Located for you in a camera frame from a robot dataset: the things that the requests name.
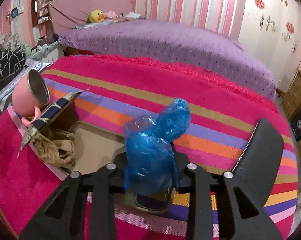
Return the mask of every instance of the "pink mug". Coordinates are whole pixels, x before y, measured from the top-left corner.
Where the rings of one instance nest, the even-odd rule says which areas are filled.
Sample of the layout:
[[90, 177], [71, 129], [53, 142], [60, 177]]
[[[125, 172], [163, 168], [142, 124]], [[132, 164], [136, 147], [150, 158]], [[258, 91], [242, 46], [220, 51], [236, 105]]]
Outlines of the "pink mug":
[[[49, 103], [49, 91], [42, 76], [31, 69], [17, 83], [12, 93], [12, 108], [22, 116], [21, 122], [30, 127]], [[26, 117], [33, 116], [32, 121]]]

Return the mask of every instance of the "pink headboard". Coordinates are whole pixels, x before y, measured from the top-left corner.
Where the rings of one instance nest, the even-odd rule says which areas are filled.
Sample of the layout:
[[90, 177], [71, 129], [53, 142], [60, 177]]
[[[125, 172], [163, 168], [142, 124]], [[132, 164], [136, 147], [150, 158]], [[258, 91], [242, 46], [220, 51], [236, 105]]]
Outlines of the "pink headboard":
[[130, 0], [55, 0], [48, 3], [52, 28], [56, 34], [86, 24], [89, 14], [96, 9], [117, 14], [134, 11]]

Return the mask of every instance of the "polka dot bed sheet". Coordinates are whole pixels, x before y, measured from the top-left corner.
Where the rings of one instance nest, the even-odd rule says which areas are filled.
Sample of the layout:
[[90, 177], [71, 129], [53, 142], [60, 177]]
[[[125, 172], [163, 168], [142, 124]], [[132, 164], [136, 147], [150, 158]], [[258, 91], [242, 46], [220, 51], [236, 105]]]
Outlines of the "polka dot bed sheet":
[[135, 20], [69, 30], [63, 46], [126, 57], [151, 57], [206, 68], [273, 100], [271, 71], [241, 48], [238, 41], [203, 28], [159, 20]]

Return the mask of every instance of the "crumpled blue plastic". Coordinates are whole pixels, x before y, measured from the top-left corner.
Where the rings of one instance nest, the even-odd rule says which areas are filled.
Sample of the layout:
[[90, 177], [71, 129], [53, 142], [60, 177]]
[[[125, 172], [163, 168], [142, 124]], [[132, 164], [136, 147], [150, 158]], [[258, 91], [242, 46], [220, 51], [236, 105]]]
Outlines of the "crumpled blue plastic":
[[145, 115], [124, 125], [128, 164], [125, 188], [151, 195], [179, 187], [178, 170], [170, 142], [190, 124], [190, 111], [183, 99], [175, 99], [156, 118]]

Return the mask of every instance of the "pink plush toy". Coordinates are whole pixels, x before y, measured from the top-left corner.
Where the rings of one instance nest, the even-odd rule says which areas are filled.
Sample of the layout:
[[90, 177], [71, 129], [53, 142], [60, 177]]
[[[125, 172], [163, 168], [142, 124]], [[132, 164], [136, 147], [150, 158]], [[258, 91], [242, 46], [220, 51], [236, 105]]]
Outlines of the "pink plush toy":
[[104, 13], [104, 15], [105, 15], [106, 19], [118, 18], [118, 15], [113, 11], [106, 12], [106, 13]]

